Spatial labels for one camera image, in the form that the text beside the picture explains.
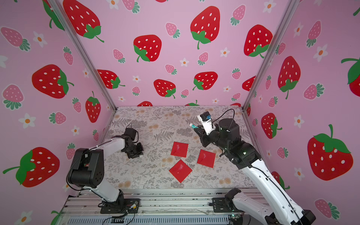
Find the left aluminium frame post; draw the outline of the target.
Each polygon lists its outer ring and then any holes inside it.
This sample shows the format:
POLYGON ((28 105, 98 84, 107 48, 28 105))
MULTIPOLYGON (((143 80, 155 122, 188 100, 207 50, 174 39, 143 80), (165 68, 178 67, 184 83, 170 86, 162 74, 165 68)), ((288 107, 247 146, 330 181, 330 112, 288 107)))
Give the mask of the left aluminium frame post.
POLYGON ((68 17, 66 16, 66 13, 65 13, 65 11, 64 11, 64 9, 62 7, 61 1, 49 0, 49 3, 51 5, 51 7, 53 8, 54 13, 58 17, 59 21, 62 23, 66 33, 68 34, 70 40, 74 44, 76 50, 78 51, 78 53, 79 53, 81 59, 83 60, 86 68, 89 70, 93 80, 97 84, 97 87, 101 91, 102 95, 106 99, 106 101, 109 104, 112 111, 116 112, 117 111, 117 106, 114 103, 114 101, 113 101, 112 97, 110 96, 109 92, 107 91, 107 88, 103 84, 100 75, 98 74, 98 72, 97 72, 92 60, 90 59, 88 53, 86 52, 83 44, 81 43, 81 40, 79 39, 76 31, 72 27, 71 22, 69 21, 68 17))

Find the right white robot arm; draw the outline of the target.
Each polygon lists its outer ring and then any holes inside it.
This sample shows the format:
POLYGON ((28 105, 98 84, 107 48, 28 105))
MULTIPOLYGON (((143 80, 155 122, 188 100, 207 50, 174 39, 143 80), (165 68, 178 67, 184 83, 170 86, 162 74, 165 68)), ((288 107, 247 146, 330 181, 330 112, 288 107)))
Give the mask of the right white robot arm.
POLYGON ((213 124, 210 116, 198 117, 201 125, 190 124, 203 147, 213 144, 221 149, 231 163, 255 184, 267 201, 257 202, 241 190, 233 188, 225 195, 230 211, 243 211, 263 225, 311 225, 316 220, 310 210, 304 210, 285 192, 269 172, 260 154, 250 143, 242 140, 239 125, 233 119, 213 124))

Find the floral patterned table mat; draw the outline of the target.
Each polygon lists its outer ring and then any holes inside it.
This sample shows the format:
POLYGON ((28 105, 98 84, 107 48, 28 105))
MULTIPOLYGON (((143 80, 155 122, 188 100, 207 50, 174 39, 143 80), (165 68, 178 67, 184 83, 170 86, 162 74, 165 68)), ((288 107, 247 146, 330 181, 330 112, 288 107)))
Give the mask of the floral patterned table mat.
POLYGON ((120 107, 106 138, 122 135, 126 127, 134 128, 143 145, 143 156, 129 159, 120 151, 112 154, 105 159, 106 180, 119 189, 254 188, 250 178, 222 156, 215 145, 205 148, 216 154, 214 167, 197 163, 203 146, 190 123, 199 125, 197 116, 206 111, 216 120, 234 119, 242 139, 251 142, 242 109, 237 106, 120 107), (174 142, 188 143, 187 157, 171 155, 174 142), (169 172, 179 160, 192 169, 182 183, 169 172))

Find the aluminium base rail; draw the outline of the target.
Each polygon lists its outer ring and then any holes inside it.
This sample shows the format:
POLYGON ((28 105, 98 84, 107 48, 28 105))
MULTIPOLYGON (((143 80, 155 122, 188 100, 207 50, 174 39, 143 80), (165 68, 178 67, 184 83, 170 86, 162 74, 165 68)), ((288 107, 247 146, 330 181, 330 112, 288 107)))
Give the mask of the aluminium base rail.
POLYGON ((125 189, 131 206, 128 215, 100 209, 95 194, 82 191, 69 197, 59 214, 57 225, 228 225, 235 219, 241 225, 260 222, 246 212, 230 212, 223 204, 228 188, 203 189, 125 189))

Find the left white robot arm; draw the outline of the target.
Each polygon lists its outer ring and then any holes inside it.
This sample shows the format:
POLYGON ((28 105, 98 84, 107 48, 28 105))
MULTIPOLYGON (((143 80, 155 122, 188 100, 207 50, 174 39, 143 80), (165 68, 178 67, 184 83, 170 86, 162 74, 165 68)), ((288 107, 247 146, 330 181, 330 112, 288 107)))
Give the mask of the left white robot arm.
POLYGON ((139 134, 134 128, 126 128, 123 135, 114 136, 109 141, 90 149, 76 150, 68 171, 66 182, 77 191, 89 190, 105 203, 123 205, 123 192, 113 187, 105 178, 105 159, 116 152, 123 152, 129 159, 143 155, 139 134))

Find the white green glue stick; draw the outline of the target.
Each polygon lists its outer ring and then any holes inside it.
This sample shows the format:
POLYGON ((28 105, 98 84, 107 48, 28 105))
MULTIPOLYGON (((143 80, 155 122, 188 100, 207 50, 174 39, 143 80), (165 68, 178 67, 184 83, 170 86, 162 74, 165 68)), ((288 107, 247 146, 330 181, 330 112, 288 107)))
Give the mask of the white green glue stick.
POLYGON ((193 123, 190 123, 190 127, 191 127, 192 129, 198 128, 198 126, 194 125, 193 123))

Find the right aluminium frame post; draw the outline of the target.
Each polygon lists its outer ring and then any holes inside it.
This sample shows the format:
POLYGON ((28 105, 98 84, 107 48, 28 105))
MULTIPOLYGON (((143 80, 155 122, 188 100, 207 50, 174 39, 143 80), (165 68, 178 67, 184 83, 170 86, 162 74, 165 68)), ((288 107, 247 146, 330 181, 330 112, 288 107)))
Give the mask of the right aluminium frame post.
POLYGON ((299 3, 300 3, 300 1, 298 1, 298 0, 291 0, 288 2, 287 6, 284 10, 284 13, 279 21, 277 29, 273 35, 273 39, 270 44, 270 47, 267 50, 267 53, 266 53, 264 59, 262 60, 262 63, 258 70, 258 73, 255 77, 254 83, 250 89, 249 95, 244 103, 244 106, 242 107, 243 112, 245 112, 247 110, 248 105, 251 103, 251 100, 252 100, 255 92, 257 91, 257 88, 259 87, 259 85, 270 65, 270 61, 275 54, 276 47, 278 44, 280 44, 280 41, 281 41, 284 33, 286 32, 286 30, 289 26, 289 23, 299 5, 299 3))

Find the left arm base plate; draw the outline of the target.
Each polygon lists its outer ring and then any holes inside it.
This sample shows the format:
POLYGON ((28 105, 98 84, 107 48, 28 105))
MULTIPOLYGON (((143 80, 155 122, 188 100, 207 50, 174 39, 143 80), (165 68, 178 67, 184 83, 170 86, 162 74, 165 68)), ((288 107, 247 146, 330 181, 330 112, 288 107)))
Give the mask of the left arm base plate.
POLYGON ((124 214, 126 212, 137 213, 140 205, 140 198, 128 198, 119 202, 102 201, 98 207, 101 214, 124 214))

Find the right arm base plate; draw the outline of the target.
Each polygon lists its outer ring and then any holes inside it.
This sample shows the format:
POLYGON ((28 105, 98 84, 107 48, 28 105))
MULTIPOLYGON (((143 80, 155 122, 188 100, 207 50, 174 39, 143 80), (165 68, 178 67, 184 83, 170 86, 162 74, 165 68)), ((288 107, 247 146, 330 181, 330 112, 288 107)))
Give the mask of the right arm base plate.
POLYGON ((224 197, 212 198, 209 206, 213 208, 215 213, 243 213, 244 211, 238 210, 232 205, 228 199, 224 197))

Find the aluminium frame post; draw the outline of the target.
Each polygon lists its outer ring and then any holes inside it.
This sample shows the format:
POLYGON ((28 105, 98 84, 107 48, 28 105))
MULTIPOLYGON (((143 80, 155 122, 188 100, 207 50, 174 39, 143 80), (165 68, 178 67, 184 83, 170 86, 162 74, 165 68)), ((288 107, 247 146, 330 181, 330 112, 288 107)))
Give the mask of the aluminium frame post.
POLYGON ((83 60, 86 68, 89 70, 93 80, 97 84, 97 87, 101 91, 102 95, 106 99, 106 101, 109 104, 112 111, 116 112, 117 111, 117 106, 114 103, 114 101, 113 101, 112 97, 110 96, 109 92, 107 91, 107 88, 103 84, 100 75, 98 74, 98 72, 97 72, 92 60, 90 59, 88 53, 86 52, 83 44, 81 43, 81 40, 79 39, 76 31, 72 27, 71 22, 69 21, 68 17, 66 16, 66 13, 65 13, 65 11, 64 11, 64 9, 62 7, 61 1, 49 0, 49 3, 51 5, 51 7, 53 8, 54 13, 58 17, 59 21, 62 23, 66 33, 68 34, 70 40, 74 44, 76 50, 78 51, 78 53, 79 53, 81 59, 83 60))
POLYGON ((298 1, 298 0, 291 0, 288 2, 287 6, 284 10, 284 13, 279 21, 277 29, 273 35, 273 39, 270 44, 270 47, 267 50, 267 53, 266 53, 264 59, 262 60, 262 63, 258 70, 258 73, 255 77, 254 83, 250 89, 249 95, 244 103, 244 106, 242 107, 243 112, 245 112, 247 110, 248 105, 251 103, 251 100, 252 100, 255 92, 257 91, 257 88, 259 87, 259 85, 270 65, 270 61, 275 54, 276 47, 278 44, 280 44, 280 41, 281 41, 284 33, 286 32, 286 30, 289 26, 289 23, 299 5, 299 3, 300 3, 300 1, 298 1))

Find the red envelope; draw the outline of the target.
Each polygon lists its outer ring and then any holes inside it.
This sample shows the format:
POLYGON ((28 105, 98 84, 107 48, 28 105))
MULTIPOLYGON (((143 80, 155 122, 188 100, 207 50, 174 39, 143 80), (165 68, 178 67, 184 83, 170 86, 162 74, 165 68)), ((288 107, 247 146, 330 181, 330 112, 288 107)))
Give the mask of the red envelope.
POLYGON ((185 162, 179 160, 169 172, 179 183, 182 183, 190 175, 192 169, 185 162))
POLYGON ((216 154, 210 151, 200 150, 197 164, 213 168, 215 163, 216 154))
POLYGON ((187 157, 188 143, 174 142, 172 146, 171 155, 177 157, 187 157))

